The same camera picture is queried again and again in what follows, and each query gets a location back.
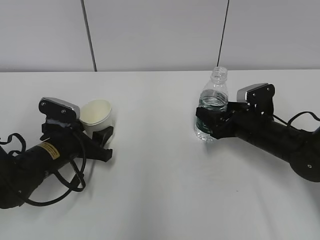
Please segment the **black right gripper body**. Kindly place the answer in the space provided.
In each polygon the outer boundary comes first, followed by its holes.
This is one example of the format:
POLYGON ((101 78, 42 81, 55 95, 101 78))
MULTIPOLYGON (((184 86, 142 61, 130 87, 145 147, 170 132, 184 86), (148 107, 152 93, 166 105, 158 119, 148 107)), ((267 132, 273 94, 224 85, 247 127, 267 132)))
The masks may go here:
POLYGON ((255 133, 263 125, 273 120, 272 115, 256 112, 247 104, 246 111, 226 111, 221 115, 221 122, 217 129, 212 132, 216 139, 233 138, 237 133, 255 133))

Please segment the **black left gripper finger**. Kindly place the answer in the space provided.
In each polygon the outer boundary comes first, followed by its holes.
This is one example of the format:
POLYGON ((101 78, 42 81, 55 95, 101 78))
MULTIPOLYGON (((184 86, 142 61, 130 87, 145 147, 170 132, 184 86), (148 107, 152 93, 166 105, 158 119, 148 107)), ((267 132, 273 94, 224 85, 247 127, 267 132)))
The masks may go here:
POLYGON ((96 142, 101 148, 105 148, 107 142, 111 139, 114 133, 114 127, 108 126, 102 130, 94 131, 92 133, 92 140, 96 142))

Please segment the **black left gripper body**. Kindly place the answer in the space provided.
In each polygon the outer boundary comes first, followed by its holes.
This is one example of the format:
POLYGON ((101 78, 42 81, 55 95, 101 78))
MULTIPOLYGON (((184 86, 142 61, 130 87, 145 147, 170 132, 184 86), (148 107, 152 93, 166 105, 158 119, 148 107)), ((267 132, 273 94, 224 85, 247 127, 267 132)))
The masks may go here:
POLYGON ((79 122, 66 127, 44 123, 40 140, 48 142, 53 152, 62 158, 78 157, 102 162, 110 160, 113 150, 101 148, 83 130, 84 127, 79 122))

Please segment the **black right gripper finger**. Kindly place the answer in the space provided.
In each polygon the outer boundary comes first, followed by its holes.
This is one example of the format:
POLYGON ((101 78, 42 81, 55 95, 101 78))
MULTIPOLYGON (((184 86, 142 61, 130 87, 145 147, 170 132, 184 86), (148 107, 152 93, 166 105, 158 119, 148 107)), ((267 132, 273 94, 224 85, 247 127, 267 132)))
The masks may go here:
POLYGON ((221 124, 222 112, 204 107, 196 108, 196 127, 204 133, 212 133, 221 124))
POLYGON ((248 109, 247 103, 241 103, 241 102, 232 102, 229 101, 227 104, 227 112, 243 112, 248 109))

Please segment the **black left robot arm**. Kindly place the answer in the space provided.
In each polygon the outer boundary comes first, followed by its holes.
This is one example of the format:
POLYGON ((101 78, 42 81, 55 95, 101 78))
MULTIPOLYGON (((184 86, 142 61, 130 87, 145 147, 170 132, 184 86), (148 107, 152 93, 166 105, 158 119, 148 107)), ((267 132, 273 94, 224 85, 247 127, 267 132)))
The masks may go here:
POLYGON ((66 128, 47 129, 44 123, 41 143, 26 148, 26 141, 19 133, 12 133, 1 146, 17 138, 20 150, 0 150, 0 207, 9 209, 29 204, 35 207, 50 206, 66 198, 71 192, 82 192, 86 187, 85 167, 87 160, 107 162, 112 149, 105 145, 113 135, 113 126, 93 132, 92 137, 76 123, 66 128), (66 187, 61 196, 46 202, 30 199, 32 193, 49 176, 54 175, 66 187))

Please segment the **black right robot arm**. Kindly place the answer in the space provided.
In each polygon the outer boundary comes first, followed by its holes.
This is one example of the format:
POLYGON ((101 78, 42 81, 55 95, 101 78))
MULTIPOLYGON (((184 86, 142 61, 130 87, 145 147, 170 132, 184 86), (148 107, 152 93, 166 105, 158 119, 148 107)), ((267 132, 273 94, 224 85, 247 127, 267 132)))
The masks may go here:
POLYGON ((270 112, 258 111, 246 103, 229 102, 225 112, 198 107, 195 115, 215 139, 239 138, 287 162, 303 179, 320 181, 320 130, 293 127, 299 114, 287 123, 279 123, 270 112))

